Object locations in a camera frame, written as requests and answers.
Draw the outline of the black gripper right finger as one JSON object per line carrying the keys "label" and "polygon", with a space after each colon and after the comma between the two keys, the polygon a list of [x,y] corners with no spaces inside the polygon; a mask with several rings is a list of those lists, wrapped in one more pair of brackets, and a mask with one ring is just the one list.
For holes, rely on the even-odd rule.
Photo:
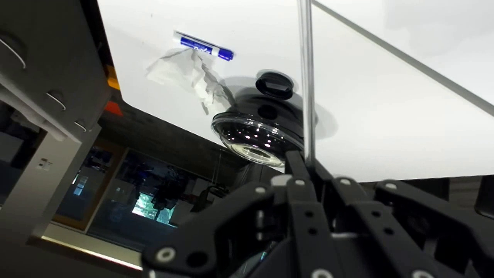
{"label": "black gripper right finger", "polygon": [[313,170],[330,231],[353,234],[377,258],[377,277],[494,278],[492,221],[399,181],[370,193],[351,178]]}

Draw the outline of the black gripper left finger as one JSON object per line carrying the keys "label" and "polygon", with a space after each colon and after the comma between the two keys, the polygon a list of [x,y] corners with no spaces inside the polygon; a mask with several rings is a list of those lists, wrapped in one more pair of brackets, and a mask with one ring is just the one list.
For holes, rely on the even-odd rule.
{"label": "black gripper left finger", "polygon": [[149,278],[334,278],[334,248],[300,155],[288,172],[249,181],[147,246],[140,263]]}

